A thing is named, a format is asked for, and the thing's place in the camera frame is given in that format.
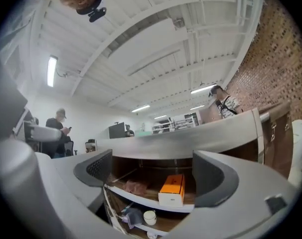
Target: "red brick wall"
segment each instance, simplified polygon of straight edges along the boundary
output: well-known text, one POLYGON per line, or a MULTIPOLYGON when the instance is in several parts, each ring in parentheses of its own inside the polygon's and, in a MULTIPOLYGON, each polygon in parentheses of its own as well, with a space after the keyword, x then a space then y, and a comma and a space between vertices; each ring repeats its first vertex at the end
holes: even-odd
MULTIPOLYGON (((265 2, 257 36, 227 92, 245 111, 291 100, 292 119, 302 119, 302 34, 278 0, 265 2)), ((201 118, 213 121, 216 112, 212 105, 201 118)))

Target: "hand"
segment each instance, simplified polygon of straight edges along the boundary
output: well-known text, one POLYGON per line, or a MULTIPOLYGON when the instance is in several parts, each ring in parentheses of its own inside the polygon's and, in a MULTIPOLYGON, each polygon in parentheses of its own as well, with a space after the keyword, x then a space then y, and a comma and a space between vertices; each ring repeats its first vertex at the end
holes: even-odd
POLYGON ((64 127, 64 128, 62 128, 60 131, 63 132, 65 135, 68 135, 69 132, 70 132, 70 129, 67 128, 67 127, 64 127))

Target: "box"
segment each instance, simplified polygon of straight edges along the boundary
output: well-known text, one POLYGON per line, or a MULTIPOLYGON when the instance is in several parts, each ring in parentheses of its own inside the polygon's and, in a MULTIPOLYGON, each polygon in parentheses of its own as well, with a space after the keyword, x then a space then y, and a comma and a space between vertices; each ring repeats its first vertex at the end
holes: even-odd
POLYGON ((159 204, 168 207, 183 207, 184 189, 183 174, 169 175, 158 194, 159 204))

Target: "black t-shirt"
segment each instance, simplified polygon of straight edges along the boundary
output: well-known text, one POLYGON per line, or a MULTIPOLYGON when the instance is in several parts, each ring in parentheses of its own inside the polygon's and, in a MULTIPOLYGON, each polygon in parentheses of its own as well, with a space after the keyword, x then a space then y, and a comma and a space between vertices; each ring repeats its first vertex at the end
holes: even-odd
POLYGON ((128 135, 128 132, 129 132, 129 134, 135 135, 135 133, 134 133, 132 130, 129 130, 129 131, 127 130, 127 131, 126 131, 126 137, 130 137, 130 136, 128 135))
MULTIPOLYGON (((63 125, 55 118, 47 119, 46 126, 58 130, 61 130, 63 128, 63 125)), ((44 142, 42 144, 42 152, 48 154, 50 157, 53 157, 55 152, 64 154, 65 153, 64 136, 65 135, 62 134, 60 141, 44 142)))

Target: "fluorescent light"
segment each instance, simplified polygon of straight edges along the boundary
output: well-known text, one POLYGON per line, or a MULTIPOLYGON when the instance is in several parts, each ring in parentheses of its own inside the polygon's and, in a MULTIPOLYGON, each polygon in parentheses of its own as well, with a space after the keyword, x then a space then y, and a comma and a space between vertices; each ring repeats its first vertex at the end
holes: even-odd
POLYGON ((163 116, 160 116, 160 117, 156 117, 154 119, 156 120, 156 119, 159 119, 159 118, 162 118, 162 117, 166 117, 166 115, 163 115, 163 116))
POLYGON ((203 91, 203 90, 208 90, 208 89, 211 89, 215 86, 216 84, 213 84, 212 86, 208 86, 208 87, 205 87, 205 88, 202 88, 202 89, 198 89, 198 90, 193 90, 191 91, 191 94, 195 94, 195 93, 198 93, 200 91, 203 91))
POLYGON ((149 108, 149 107, 150 107, 150 106, 142 106, 142 107, 140 107, 140 108, 138 108, 138 109, 133 110, 132 113, 135 113, 135 112, 137 112, 137 111, 140 111, 140 110, 143 110, 143 109, 146 109, 146 108, 149 108))
POLYGON ((55 76, 57 60, 58 58, 55 56, 50 56, 48 60, 47 85, 50 87, 53 87, 53 78, 55 76))
POLYGON ((198 108, 203 107, 203 106, 204 106, 204 105, 198 106, 198 107, 194 107, 194 108, 191 108, 190 110, 198 109, 198 108))

